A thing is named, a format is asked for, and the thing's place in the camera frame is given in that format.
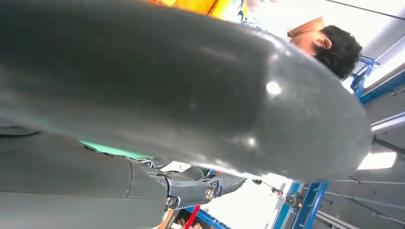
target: wire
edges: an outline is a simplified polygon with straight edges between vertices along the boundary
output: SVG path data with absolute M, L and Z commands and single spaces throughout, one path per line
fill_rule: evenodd
M 345 4 L 345 3 L 342 3 L 342 2 L 338 2 L 338 1 L 332 1 L 332 0 L 326 0 L 326 1 L 330 1 L 330 2 L 333 2 L 333 3 L 340 4 L 340 5 L 350 6 L 350 7 L 356 8 L 356 9 L 360 9 L 360 10 L 365 10 L 365 11 L 369 11 L 369 12 L 373 12 L 373 13 L 378 13 L 378 14 L 388 16 L 388 17 L 393 17 L 393 18 L 405 20 L 405 18 L 401 18 L 401 17 L 395 16 L 395 15 L 391 15 L 391 14 L 387 14 L 387 13 L 381 13 L 381 12 L 378 12 L 378 11 L 369 10 L 369 9 L 365 9 L 365 8 L 358 7 L 358 6 L 352 6 L 352 5 Z

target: bolt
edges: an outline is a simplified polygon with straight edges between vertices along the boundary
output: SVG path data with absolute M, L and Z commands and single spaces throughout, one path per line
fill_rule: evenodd
M 174 206 L 177 202 L 176 197 L 167 197 L 166 204 L 167 206 Z
M 206 200 L 211 201 L 214 198 L 214 190 L 212 188 L 207 189 L 204 197 Z

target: ceiling light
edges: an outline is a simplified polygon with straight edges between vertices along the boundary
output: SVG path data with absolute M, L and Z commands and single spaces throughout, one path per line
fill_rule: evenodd
M 396 162 L 396 152 L 368 154 L 357 170 L 391 168 Z

